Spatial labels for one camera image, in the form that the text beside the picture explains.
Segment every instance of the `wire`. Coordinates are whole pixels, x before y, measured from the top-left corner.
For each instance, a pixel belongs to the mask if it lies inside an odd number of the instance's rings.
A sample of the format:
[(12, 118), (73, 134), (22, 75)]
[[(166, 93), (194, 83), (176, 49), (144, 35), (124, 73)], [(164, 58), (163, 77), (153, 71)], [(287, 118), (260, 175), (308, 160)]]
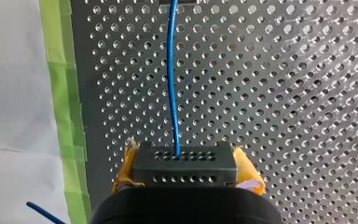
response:
[(45, 209), (39, 207), (35, 203), (28, 202), (27, 206), (34, 209), (37, 213), (46, 217), (48, 220), (54, 222), (55, 224), (65, 224), (63, 221), (59, 220), (57, 217), (53, 216), (51, 213), (49, 213)]
[(173, 142), (175, 155), (180, 155), (180, 135), (179, 135), (179, 123), (178, 114), (175, 99), (175, 85), (174, 85), (174, 43), (175, 43), (175, 21), (176, 21), (176, 9), (178, 7), (178, 0), (171, 0), (170, 8), (170, 20), (168, 22), (168, 36), (167, 36), (167, 75), (168, 75), (168, 95), (170, 98), (171, 108), (171, 120), (173, 126)]

